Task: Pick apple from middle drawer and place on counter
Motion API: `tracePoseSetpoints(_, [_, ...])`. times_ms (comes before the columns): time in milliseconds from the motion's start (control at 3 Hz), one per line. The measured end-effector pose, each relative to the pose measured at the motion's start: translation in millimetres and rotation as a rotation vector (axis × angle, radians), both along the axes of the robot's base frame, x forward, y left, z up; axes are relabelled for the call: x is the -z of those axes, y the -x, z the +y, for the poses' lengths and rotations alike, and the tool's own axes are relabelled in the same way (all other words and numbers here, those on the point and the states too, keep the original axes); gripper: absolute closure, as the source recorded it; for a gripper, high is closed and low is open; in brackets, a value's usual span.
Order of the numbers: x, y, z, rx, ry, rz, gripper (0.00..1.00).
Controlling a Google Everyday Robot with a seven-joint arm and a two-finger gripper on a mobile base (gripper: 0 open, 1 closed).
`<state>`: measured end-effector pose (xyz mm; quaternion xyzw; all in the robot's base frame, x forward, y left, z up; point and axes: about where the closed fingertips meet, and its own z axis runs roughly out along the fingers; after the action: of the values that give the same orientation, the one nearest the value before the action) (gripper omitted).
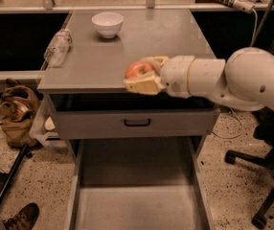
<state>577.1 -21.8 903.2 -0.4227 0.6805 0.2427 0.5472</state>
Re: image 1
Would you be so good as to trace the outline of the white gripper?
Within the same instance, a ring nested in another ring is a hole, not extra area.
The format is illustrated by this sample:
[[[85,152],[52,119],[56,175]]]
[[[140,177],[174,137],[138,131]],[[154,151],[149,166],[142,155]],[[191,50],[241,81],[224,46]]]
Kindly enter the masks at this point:
[[[143,95],[157,95],[165,89],[171,97],[190,98],[188,74],[194,60],[194,56],[143,57],[141,61],[152,65],[155,72],[150,71],[139,77],[124,79],[125,88],[131,93]]]

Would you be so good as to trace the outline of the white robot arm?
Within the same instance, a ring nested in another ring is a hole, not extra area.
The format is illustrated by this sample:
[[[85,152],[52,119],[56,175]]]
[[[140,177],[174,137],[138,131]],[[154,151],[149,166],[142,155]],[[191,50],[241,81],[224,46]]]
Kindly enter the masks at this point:
[[[228,59],[144,57],[131,63],[124,85],[131,93],[205,98],[243,111],[274,110],[274,56],[248,47]]]

